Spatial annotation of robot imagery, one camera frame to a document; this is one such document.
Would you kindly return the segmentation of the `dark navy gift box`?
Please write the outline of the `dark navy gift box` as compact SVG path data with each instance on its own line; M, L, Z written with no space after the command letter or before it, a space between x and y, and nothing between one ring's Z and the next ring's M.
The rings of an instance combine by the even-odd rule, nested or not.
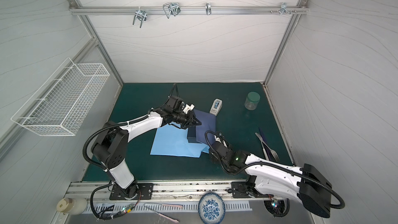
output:
M198 144L197 140L197 129L196 127L189 127L187 132L187 140L189 143Z

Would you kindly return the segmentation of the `light blue wrapping paper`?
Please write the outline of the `light blue wrapping paper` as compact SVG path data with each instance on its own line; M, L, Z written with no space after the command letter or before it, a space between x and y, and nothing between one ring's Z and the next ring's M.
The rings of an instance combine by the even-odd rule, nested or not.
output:
M216 131L216 116L198 110L194 112L198 120L202 122L202 125L196 126L198 144L188 142L188 129L165 125L157 129L150 154L199 158L202 153L208 153L209 146L205 140L205 132Z

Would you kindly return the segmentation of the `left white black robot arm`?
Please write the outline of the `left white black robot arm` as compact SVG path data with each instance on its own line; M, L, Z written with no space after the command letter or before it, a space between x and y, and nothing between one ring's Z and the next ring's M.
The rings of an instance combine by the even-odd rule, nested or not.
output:
M122 195L131 199L136 196L138 185L125 161L129 142L165 125L185 130L201 124L194 113L194 105L186 103L179 96L177 85L173 84L163 105L133 120L119 123L109 121L89 136L83 146L83 158L106 172Z

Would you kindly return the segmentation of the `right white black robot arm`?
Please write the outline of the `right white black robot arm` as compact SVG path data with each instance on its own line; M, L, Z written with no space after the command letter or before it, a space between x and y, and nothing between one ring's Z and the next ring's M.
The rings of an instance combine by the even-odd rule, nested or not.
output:
M244 150L234 151L221 133L206 131L209 153L229 175L244 173L246 194L253 198L273 195L302 203L310 213L329 218L331 209L343 209L343 198L332 184L310 164L287 166L262 159Z

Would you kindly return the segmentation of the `blue white patterned plate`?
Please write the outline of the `blue white patterned plate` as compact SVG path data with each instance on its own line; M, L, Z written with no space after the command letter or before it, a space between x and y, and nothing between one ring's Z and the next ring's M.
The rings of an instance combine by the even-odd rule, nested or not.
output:
M226 214L225 203L218 194L208 192L198 203L198 214L204 224L220 224Z

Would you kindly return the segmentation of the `green lid clear jar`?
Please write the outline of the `green lid clear jar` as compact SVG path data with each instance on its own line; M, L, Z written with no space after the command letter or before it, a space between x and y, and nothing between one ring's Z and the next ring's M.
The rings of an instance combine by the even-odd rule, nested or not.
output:
M249 92L245 101L245 108L253 111L257 108L258 103L260 102L260 94L257 92Z

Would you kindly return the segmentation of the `left metal hook clamp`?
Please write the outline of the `left metal hook clamp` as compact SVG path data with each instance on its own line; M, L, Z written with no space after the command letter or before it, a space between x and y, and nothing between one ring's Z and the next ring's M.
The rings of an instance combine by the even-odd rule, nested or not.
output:
M133 18L133 25L135 24L135 23L140 23L140 28L142 28L142 26L143 26L143 23L145 22L145 21L147 21L147 13L145 12L145 11L143 11L143 10L141 10L141 9L138 9L136 12L135 12L135 15L134 15L134 18Z

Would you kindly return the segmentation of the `metal hook clamp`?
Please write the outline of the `metal hook clamp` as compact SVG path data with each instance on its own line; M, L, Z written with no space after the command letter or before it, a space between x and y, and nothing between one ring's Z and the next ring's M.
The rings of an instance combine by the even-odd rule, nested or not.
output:
M145 11L143 11L143 10L141 10L141 9L138 9L136 12L135 12L135 15L134 15L134 18L133 18L133 25L135 24L135 23L140 23L140 28L142 28L142 26L143 26L143 23L145 22L145 21L147 21L147 13L145 12Z
M163 5L163 10L165 12L166 17L169 19L171 16L177 16L178 14L180 14L181 9L178 3L165 3Z

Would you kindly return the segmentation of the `middle metal hook clamp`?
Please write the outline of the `middle metal hook clamp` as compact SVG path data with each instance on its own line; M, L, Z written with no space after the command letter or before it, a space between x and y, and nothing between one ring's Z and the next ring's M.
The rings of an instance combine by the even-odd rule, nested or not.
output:
M163 10L165 12L166 17L169 19L171 16L177 16L178 14L180 14L181 9L178 3L165 3L163 5Z

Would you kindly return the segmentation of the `white round container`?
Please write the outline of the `white round container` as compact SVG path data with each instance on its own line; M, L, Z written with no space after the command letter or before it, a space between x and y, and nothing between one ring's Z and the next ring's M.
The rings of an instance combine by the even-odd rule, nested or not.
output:
M80 215L87 207L87 200L85 198L63 198L57 204L57 212Z

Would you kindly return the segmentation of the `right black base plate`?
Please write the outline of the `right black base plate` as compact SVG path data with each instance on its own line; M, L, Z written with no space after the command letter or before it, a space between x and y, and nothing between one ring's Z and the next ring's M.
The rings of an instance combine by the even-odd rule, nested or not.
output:
M231 182L231 188L228 193L232 194L233 198L257 198L259 193L255 190L255 184L243 181Z

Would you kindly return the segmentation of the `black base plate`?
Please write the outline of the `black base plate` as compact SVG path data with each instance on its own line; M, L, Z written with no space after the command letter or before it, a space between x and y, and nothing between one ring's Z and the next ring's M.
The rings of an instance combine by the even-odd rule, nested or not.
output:
M232 194L233 198L257 198L259 193L255 190L255 184L243 181L231 182L231 188L228 193Z
M114 185L109 199L114 201L121 200L151 200L153 193L153 183L135 183L127 189L122 189Z

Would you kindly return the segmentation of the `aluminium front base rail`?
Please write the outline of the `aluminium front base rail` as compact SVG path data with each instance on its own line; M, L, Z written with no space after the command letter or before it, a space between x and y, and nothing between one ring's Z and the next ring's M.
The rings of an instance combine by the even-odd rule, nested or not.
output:
M208 192L214 192L221 196L224 200L256 200L256 198L233 198L228 193L231 188L231 182L243 181L244 179L223 179L223 180L147 180L138 183L153 183L153 193L151 200L141 200L143 202L188 202L197 201L202 195ZM106 181L84 181L80 183L71 183L66 191L67 198L86 198L90 199L91 193L95 188L105 186L94 194L93 202L102 203L110 200L110 194L113 186L107 186ZM119 202L127 202L131 200L121 200Z

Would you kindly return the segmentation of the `aluminium top cross rail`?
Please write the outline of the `aluminium top cross rail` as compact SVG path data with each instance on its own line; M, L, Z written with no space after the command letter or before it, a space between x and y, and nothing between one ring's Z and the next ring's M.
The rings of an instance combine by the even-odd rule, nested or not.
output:
M211 5L211 15L271 15L270 10L278 10L280 6L214 6ZM101 15L134 15L141 9L149 16L164 16L165 12L161 6L155 7L77 7L69 11L76 16L101 16ZM205 6L180 6L180 15L204 15ZM288 9L296 10L295 15L307 14L308 7L288 6Z

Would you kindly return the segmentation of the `right metal bracket clamp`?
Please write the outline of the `right metal bracket clamp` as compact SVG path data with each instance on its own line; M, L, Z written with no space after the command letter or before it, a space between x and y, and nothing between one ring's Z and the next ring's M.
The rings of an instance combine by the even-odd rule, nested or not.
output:
M278 14L278 15L292 15L296 13L296 10L294 9L288 9L288 6L286 3L282 3L280 8L278 10L270 10L269 11L271 14Z

